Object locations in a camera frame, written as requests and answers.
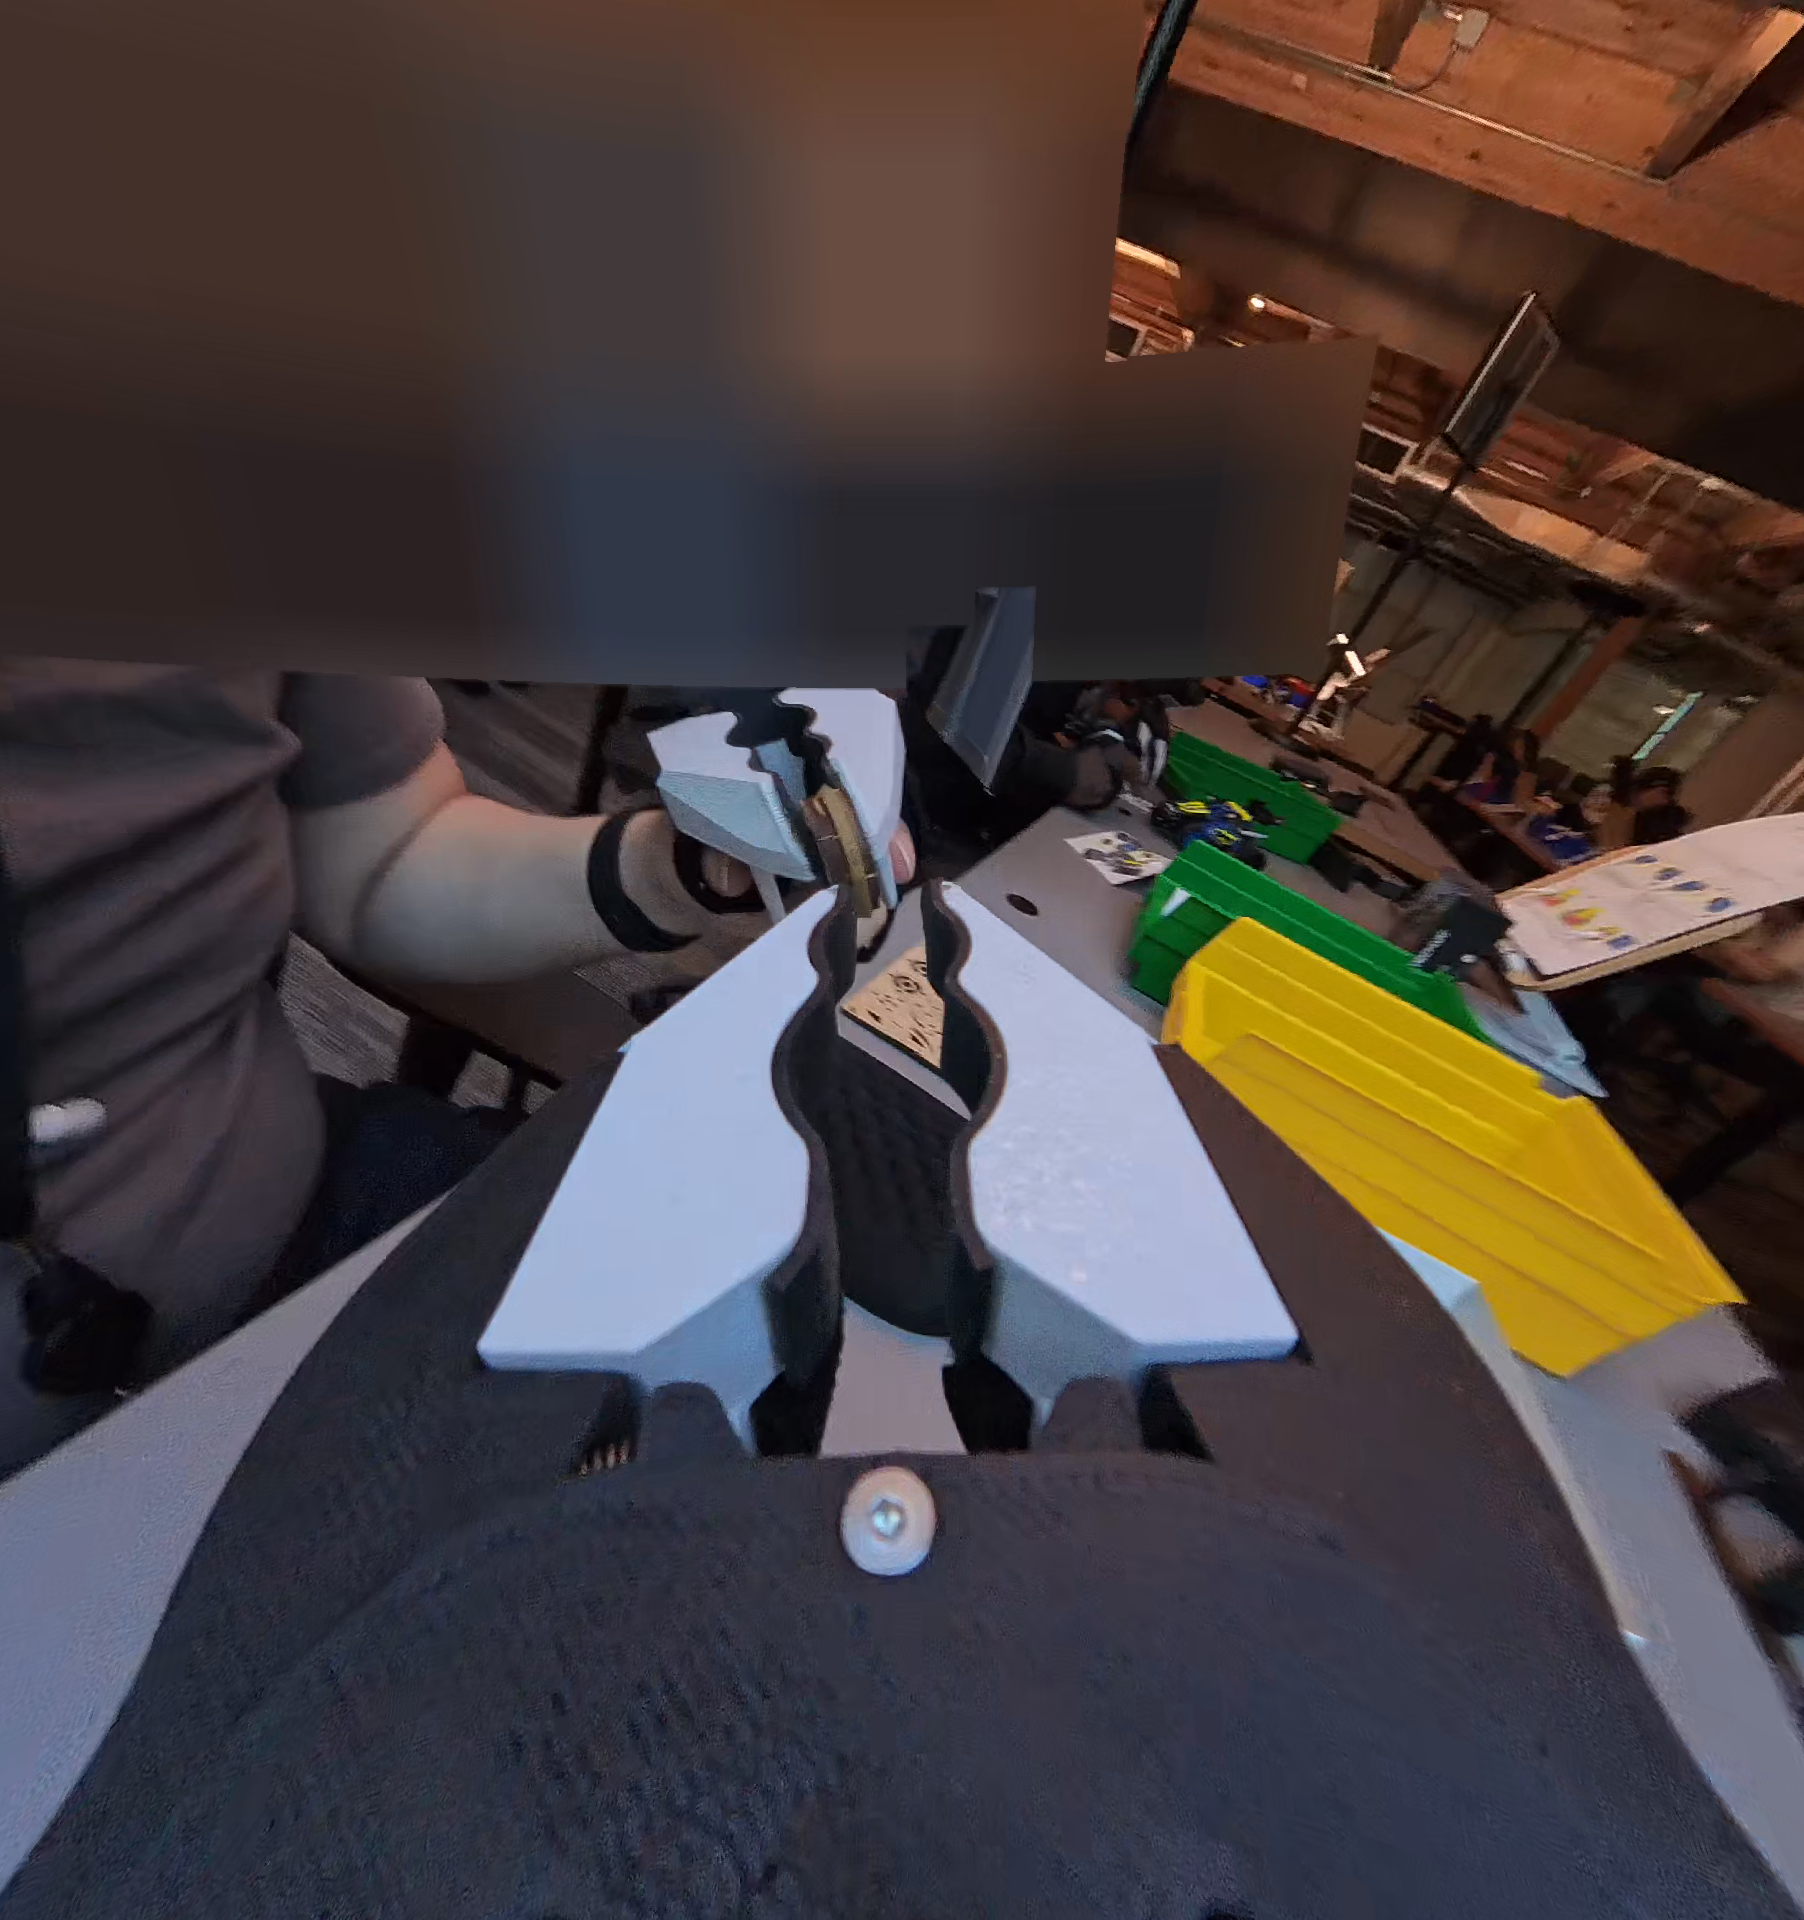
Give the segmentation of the small wooden wheel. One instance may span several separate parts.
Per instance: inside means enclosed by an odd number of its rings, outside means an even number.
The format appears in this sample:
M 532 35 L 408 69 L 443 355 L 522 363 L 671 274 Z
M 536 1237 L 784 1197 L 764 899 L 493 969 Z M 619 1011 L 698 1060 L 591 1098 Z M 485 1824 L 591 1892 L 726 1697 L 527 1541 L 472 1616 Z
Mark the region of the small wooden wheel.
M 825 884 L 842 889 L 856 919 L 877 917 L 889 906 L 879 851 L 875 851 L 849 792 L 820 783 L 800 806 L 800 825 Z

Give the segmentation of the blue toy car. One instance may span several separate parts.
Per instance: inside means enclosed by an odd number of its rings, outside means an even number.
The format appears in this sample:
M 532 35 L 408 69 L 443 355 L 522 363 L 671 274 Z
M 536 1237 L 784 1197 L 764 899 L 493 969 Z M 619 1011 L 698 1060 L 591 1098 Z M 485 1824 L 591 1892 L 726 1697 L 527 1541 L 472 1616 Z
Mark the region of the blue toy car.
M 1155 803 L 1151 823 L 1178 851 L 1210 847 L 1263 871 L 1271 863 L 1271 836 L 1281 820 L 1261 800 L 1166 797 Z

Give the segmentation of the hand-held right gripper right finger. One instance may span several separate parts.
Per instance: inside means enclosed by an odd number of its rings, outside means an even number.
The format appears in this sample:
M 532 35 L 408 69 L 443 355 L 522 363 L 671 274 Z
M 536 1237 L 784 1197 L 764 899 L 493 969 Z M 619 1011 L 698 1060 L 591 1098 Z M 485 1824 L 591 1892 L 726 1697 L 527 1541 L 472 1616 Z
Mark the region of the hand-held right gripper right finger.
M 943 1001 L 946 1346 L 932 1455 L 1210 1455 L 1177 1371 L 1284 1361 L 1301 1332 L 1151 1033 L 971 897 L 921 896 Z

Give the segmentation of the dark grey panel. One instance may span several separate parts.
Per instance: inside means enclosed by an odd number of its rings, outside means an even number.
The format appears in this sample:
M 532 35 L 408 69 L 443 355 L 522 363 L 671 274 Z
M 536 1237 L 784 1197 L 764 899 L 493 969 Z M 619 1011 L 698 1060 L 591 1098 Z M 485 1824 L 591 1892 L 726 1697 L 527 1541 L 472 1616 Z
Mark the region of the dark grey panel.
M 1033 585 L 982 590 L 925 704 L 929 729 L 987 792 L 1034 684 L 1034 608 Z

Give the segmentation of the person's left hand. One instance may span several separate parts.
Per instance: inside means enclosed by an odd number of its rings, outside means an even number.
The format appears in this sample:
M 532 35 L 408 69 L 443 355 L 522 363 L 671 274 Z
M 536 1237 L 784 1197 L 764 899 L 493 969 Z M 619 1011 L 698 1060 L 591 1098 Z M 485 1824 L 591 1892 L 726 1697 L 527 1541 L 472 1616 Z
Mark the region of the person's left hand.
M 772 921 L 744 860 L 688 836 L 663 808 L 633 811 L 626 821 L 619 882 L 656 928 L 697 941 L 716 931 L 758 931 Z

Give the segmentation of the person's dark trousers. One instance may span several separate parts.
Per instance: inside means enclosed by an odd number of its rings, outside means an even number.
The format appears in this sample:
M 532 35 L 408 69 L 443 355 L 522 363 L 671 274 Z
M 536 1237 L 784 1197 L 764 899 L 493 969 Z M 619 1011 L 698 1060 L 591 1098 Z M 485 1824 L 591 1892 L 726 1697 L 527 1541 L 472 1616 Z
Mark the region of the person's dark trousers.
M 268 1307 L 433 1205 L 522 1124 L 399 1082 L 314 1082 L 323 1151 L 314 1188 L 256 1295 Z

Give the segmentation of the ceiling-mounted monitor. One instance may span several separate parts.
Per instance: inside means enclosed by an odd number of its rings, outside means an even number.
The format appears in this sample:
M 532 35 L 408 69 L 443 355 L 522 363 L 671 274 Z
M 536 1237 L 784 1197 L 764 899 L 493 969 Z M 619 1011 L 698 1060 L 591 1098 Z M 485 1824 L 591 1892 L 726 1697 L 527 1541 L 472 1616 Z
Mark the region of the ceiling-mounted monitor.
M 1464 472 L 1486 466 L 1560 347 L 1562 336 L 1542 294 L 1527 291 L 1442 415 L 1438 440 Z

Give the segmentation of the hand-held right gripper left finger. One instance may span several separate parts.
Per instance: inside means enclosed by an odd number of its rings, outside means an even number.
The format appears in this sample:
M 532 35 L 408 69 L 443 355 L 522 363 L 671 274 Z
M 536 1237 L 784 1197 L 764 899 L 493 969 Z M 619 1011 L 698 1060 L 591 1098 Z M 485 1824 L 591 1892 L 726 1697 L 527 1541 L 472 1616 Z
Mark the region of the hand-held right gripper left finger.
M 479 1339 L 501 1373 L 600 1373 L 715 1396 L 747 1449 L 764 1394 L 814 1388 L 842 1334 L 829 1147 L 856 911 L 784 911 L 622 1049 Z

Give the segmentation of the person's grey shirt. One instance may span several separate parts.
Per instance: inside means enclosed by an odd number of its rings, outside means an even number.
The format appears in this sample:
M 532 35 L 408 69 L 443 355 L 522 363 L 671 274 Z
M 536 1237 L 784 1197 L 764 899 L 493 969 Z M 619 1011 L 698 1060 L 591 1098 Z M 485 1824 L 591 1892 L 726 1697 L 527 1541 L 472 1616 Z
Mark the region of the person's grey shirt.
M 36 1170 L 51 1254 L 147 1299 L 128 1388 L 274 1291 L 327 1124 L 279 998 L 305 810 L 445 739 L 411 677 L 0 655 L 0 846 L 28 1089 L 99 1119 Z

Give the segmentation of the green plastic bin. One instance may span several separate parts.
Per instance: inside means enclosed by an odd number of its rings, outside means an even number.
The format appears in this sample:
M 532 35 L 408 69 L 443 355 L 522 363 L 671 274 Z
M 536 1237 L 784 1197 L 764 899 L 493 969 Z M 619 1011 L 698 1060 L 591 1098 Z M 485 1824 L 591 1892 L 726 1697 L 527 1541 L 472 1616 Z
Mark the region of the green plastic bin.
M 1313 862 L 1348 825 L 1317 785 L 1214 746 L 1196 731 L 1171 737 L 1161 790 L 1172 803 L 1248 810 L 1263 850 L 1298 863 Z
M 1424 972 L 1412 953 L 1279 878 L 1206 842 L 1190 843 L 1155 878 L 1128 945 L 1133 987 L 1171 1001 L 1187 962 L 1237 919 L 1251 919 L 1486 1043 L 1462 986 Z

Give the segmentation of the person's left forearm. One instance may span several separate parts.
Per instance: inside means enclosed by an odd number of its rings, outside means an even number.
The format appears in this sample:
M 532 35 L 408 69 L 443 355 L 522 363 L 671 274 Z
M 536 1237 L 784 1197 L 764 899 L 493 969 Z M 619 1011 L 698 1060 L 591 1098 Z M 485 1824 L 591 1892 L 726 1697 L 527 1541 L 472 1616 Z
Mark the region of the person's left forearm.
M 363 975 L 476 987 L 614 952 L 592 899 L 600 817 L 472 792 L 449 752 L 388 790 L 290 817 L 295 926 Z

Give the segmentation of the clipboard with illustrated sheet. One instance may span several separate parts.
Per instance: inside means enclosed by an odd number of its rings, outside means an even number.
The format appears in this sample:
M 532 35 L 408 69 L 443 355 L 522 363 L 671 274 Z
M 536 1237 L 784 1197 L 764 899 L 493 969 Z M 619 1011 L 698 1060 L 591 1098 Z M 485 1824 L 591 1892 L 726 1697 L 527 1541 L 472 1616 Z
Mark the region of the clipboard with illustrated sheet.
M 1711 948 L 1804 899 L 1804 811 L 1627 846 L 1502 892 L 1499 956 L 1520 992 L 1554 994 Z

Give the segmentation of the yellow plastic bin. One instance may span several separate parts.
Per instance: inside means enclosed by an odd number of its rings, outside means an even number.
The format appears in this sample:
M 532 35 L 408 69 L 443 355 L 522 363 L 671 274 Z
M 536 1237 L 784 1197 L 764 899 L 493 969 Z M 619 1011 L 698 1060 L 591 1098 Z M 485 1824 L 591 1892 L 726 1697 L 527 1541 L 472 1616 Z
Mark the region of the yellow plastic bin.
M 1183 965 L 1163 1037 L 1557 1377 L 1747 1299 L 1591 1098 L 1264 924 Z

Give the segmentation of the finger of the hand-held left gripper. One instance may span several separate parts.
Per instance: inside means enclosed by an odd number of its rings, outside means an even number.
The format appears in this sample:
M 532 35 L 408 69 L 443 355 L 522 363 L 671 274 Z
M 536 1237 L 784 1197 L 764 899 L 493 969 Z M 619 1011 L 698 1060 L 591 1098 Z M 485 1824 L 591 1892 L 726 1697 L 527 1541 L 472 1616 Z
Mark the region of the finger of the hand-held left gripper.
M 677 827 L 757 875 L 823 878 L 803 808 L 808 766 L 783 736 L 755 737 L 740 714 L 692 714 L 655 728 L 656 792 Z
M 811 795 L 823 783 L 849 794 L 881 863 L 885 910 L 895 908 L 905 884 L 896 871 L 896 846 L 906 795 L 906 741 L 896 700 L 875 688 L 791 685 L 771 695 L 771 715 L 774 734 L 806 761 Z

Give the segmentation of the laser-cut wooden sheet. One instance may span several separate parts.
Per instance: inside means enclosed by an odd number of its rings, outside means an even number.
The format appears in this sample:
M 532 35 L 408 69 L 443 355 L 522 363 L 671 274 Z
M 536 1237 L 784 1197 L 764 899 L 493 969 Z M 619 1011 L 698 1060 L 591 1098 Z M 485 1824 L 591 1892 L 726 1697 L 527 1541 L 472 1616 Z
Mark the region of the laser-cut wooden sheet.
M 854 987 L 840 1013 L 932 1072 L 943 1064 L 945 1001 L 923 941 L 901 952 Z

